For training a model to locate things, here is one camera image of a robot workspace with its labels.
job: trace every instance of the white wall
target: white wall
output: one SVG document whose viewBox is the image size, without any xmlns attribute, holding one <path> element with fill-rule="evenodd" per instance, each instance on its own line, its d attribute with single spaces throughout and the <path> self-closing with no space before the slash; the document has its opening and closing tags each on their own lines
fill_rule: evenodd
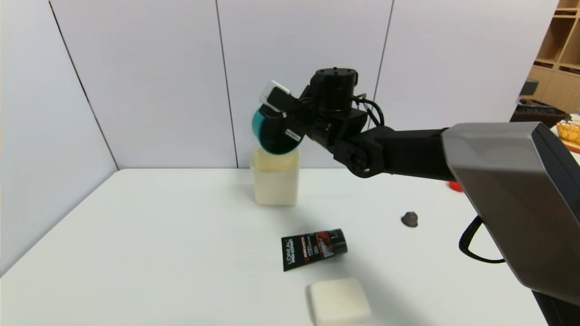
<svg viewBox="0 0 580 326">
<path fill-rule="evenodd" d="M 117 170 L 48 1 L 2 1 L 1 155 L 3 274 Z"/>
<path fill-rule="evenodd" d="M 235 168 L 214 0 L 53 0 L 120 168 Z"/>
<path fill-rule="evenodd" d="M 258 141 L 251 119 L 273 79 L 299 96 L 316 70 L 354 68 L 356 92 L 372 97 L 390 0 L 218 0 L 240 167 Z M 303 167 L 341 166 L 320 145 L 300 145 Z"/>
<path fill-rule="evenodd" d="M 394 129 L 507 122 L 557 0 L 395 0 L 376 101 Z"/>
</svg>

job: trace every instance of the table surface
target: table surface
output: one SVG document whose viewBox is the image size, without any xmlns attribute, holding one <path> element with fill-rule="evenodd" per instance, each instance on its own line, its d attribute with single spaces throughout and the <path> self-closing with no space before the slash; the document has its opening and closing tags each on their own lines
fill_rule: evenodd
<svg viewBox="0 0 580 326">
<path fill-rule="evenodd" d="M 2 277 L 2 326 L 312 325 L 307 289 L 357 277 L 372 325 L 545 325 L 506 264 L 466 257 L 476 213 L 444 182 L 303 169 L 295 207 L 247 169 L 127 169 Z M 415 229 L 400 218 L 419 216 Z M 349 252 L 282 272 L 280 238 L 342 228 Z M 500 254 L 482 228 L 472 250 Z"/>
</svg>

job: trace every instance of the red object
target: red object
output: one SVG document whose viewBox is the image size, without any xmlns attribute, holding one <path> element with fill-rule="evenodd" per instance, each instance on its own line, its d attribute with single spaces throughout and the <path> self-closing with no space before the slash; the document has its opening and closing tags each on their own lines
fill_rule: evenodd
<svg viewBox="0 0 580 326">
<path fill-rule="evenodd" d="M 463 192 L 463 188 L 461 188 L 461 185 L 459 184 L 459 182 L 448 182 L 449 184 L 449 188 L 458 191 L 460 193 Z"/>
</svg>

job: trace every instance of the orange food package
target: orange food package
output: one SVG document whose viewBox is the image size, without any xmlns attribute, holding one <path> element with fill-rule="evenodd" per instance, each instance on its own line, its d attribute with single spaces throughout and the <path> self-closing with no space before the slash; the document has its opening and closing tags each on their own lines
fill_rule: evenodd
<svg viewBox="0 0 580 326">
<path fill-rule="evenodd" d="M 560 121 L 556 124 L 561 139 L 580 144 L 580 123 L 574 121 Z"/>
</svg>

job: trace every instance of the tube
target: tube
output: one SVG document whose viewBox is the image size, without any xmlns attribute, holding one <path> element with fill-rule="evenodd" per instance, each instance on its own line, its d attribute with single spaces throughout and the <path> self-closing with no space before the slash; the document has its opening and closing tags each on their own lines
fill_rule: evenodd
<svg viewBox="0 0 580 326">
<path fill-rule="evenodd" d="M 284 271 L 346 253 L 347 251 L 345 235 L 341 229 L 282 238 Z"/>
</svg>

